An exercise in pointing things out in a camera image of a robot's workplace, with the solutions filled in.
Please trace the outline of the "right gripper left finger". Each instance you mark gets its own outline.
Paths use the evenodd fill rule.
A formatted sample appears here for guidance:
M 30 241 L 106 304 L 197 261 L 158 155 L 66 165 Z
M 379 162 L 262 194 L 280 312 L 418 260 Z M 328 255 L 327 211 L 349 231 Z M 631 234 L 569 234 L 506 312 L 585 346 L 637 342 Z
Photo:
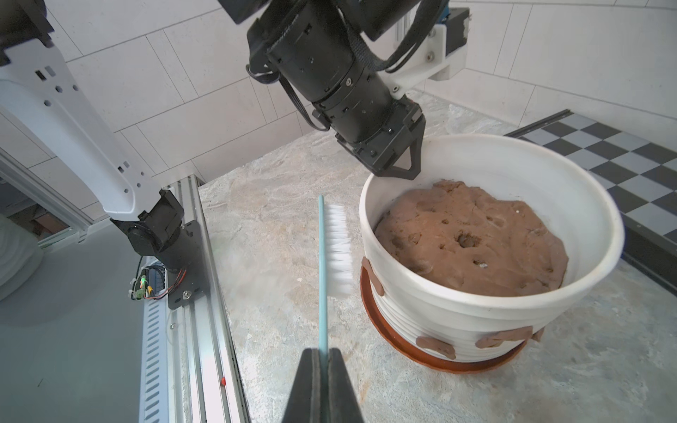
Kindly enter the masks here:
M 319 350 L 306 348 L 294 376 L 283 423 L 321 421 L 321 365 Z

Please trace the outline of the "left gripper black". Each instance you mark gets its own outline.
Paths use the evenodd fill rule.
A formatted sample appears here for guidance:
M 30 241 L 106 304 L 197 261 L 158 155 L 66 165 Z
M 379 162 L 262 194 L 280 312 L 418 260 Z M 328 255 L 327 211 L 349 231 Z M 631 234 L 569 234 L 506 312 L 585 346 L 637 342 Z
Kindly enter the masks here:
M 318 107 L 317 119 L 374 176 L 413 180 L 421 172 L 426 118 L 409 98 L 360 95 L 331 109 Z

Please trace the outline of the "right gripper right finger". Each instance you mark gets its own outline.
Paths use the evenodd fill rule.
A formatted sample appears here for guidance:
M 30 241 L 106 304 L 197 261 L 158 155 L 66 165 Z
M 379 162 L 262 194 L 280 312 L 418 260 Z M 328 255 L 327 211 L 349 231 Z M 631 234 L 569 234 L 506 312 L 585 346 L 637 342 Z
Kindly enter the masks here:
M 361 408 L 338 348 L 329 350 L 327 400 L 329 422 L 363 423 Z

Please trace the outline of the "white ceramic pot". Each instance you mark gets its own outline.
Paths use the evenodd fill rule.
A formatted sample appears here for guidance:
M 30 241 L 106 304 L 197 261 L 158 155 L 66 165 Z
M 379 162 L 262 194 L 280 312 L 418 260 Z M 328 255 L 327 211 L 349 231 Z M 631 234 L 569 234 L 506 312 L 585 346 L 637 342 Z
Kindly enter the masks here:
M 440 180 L 462 181 L 496 199 L 527 203 L 564 245 L 569 262 L 562 286 L 516 297 L 469 294 L 400 264 L 376 238 L 377 223 L 398 197 Z M 613 271 L 625 239 L 615 201 L 587 171 L 543 146 L 487 134 L 426 137 L 419 175 L 413 180 L 370 176 L 359 208 L 364 257 L 382 316 L 412 345 L 419 336 L 451 344 L 453 361 L 460 363 L 495 359 L 539 338 L 547 324 Z

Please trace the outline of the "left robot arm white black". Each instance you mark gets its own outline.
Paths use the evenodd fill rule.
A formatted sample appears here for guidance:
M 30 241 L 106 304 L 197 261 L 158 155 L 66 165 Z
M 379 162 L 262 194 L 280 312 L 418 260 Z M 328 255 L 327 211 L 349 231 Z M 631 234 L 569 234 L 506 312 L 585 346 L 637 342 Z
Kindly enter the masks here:
M 412 180 L 421 170 L 421 107 L 394 98 L 381 79 L 421 47 L 443 1 L 225 1 L 250 19 L 247 72 L 280 83 L 305 120 L 376 176 Z M 1 105 L 93 192 L 141 256 L 177 271 L 199 259 L 176 197 L 132 165 L 80 91 L 51 42 L 42 1 L 1 4 Z

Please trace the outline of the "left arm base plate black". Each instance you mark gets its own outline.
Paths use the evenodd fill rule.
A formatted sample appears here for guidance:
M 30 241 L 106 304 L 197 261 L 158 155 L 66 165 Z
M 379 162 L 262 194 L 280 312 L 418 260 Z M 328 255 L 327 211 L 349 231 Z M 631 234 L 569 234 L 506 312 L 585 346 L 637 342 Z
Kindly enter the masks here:
M 188 306 L 206 296 L 210 290 L 208 282 L 206 248 L 202 227 L 197 220 L 188 222 L 182 229 L 178 241 L 181 266 L 171 271 L 171 292 L 167 295 L 170 310 Z

